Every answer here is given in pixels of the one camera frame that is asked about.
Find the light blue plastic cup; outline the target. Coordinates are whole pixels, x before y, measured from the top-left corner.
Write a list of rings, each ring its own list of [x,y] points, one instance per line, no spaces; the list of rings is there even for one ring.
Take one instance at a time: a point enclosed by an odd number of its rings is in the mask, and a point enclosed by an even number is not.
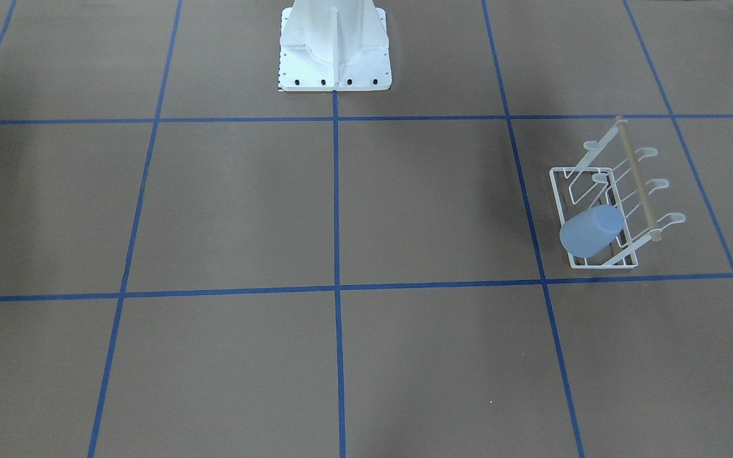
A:
[[[616,240],[624,221],[616,206],[596,205],[565,221],[559,240],[573,257],[590,258]]]

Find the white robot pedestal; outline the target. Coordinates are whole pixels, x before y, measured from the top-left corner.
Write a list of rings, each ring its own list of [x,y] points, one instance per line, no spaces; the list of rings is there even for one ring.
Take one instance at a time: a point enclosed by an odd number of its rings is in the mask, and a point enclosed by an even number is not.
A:
[[[277,89],[385,91],[393,84],[386,11],[372,1],[296,1],[280,20]]]

